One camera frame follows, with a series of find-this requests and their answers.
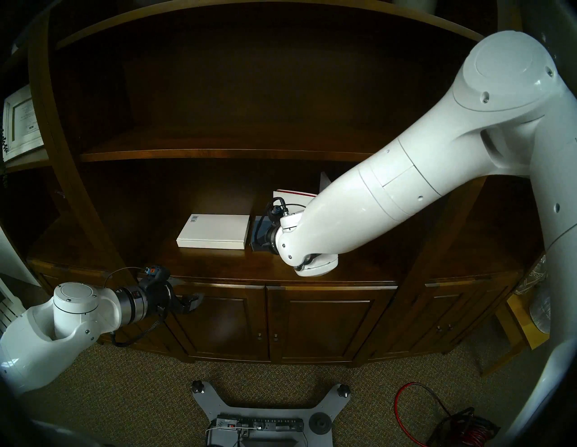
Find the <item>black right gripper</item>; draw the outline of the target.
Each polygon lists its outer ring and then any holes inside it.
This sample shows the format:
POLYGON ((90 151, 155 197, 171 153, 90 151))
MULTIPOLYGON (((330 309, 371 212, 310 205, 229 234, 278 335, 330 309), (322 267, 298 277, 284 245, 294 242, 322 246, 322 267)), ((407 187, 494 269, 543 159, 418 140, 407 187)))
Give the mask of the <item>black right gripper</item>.
POLYGON ((250 237, 252 251, 278 251, 275 237, 279 229, 279 222, 255 221, 250 237))

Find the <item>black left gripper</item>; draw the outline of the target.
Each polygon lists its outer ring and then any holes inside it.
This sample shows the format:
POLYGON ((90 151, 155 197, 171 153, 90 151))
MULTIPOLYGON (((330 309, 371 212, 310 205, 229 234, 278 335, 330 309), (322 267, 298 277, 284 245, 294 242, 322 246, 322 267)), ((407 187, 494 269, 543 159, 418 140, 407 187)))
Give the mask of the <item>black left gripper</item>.
POLYGON ((157 316, 166 318, 170 312, 186 314, 195 311, 204 300, 204 293, 177 296, 172 285, 185 284, 179 278, 169 278, 169 283, 155 283, 147 285, 147 317, 157 316))

